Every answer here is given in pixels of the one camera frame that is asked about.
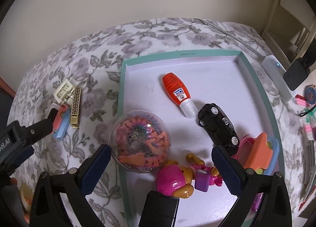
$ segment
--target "transparent container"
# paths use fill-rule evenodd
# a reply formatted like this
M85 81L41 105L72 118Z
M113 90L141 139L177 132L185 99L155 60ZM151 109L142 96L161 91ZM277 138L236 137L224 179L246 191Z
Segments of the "transparent container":
M134 110L114 123L109 143L112 156L121 167L133 173L148 173L166 161L170 134L159 117Z

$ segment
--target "black toy car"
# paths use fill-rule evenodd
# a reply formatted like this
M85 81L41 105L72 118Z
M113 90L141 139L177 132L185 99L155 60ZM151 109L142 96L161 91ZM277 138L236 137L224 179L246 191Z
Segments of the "black toy car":
M219 106L205 104L197 116L198 125L206 130L215 145L222 145L231 156L237 153L240 141L233 124Z

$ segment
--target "white cable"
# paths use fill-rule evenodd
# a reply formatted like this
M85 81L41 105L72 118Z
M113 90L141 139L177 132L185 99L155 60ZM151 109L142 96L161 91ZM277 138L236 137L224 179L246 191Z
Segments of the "white cable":
M249 50L251 50L253 53L257 54L261 59L264 60L265 56L262 55L260 52L258 52L257 50L255 50L254 48L250 47L249 45L247 45L243 40L241 40L240 38L238 37L235 37L233 35L231 35L230 33L228 33L227 31L221 29L221 28L218 28L217 26L211 24L210 22L208 22L207 20L204 20L204 19L200 19L200 18L194 18L200 22L202 22L203 24L205 25L208 25L208 26L211 26L212 28L215 28L216 30L222 32L223 34L233 38L234 40L236 40L237 42L240 42L241 44L243 44L245 47L247 47Z

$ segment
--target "person's hand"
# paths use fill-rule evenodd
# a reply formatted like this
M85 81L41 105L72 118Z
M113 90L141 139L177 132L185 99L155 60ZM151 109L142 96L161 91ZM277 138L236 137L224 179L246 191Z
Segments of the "person's hand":
M11 185L18 185L18 180L16 178L11 178L10 179L10 183ZM32 202L29 200L29 199L26 199L26 202L28 204L31 204ZM25 214L24 215L24 220L27 222L27 223L30 223L30 215L29 214Z

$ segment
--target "flower pattern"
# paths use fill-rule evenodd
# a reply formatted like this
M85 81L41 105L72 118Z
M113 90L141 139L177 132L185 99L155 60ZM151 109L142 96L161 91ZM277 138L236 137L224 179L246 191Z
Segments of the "flower pattern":
M212 23L217 29L191 18L159 18L118 25L78 39L36 64L25 74L18 88L8 123L18 120L21 125L29 126L43 119L54 102L56 88L68 78L83 90L80 128L69 127L63 141L49 135L34 144L34 155L15 172L19 183L25 182L34 190L43 171L61 174L79 167L101 143L108 143L109 132L118 117L118 85L124 59L174 50L234 49L246 55L274 110L294 220L299 214L304 189L301 143L304 135L298 131L302 126L297 116L298 106L294 101L285 103L282 100L260 65L262 59L231 37L242 39L262 55L270 55L271 51L253 28L231 22ZM125 227L121 197L118 167L112 159L94 192L86 199L105 226ZM66 208L75 221L71 207Z

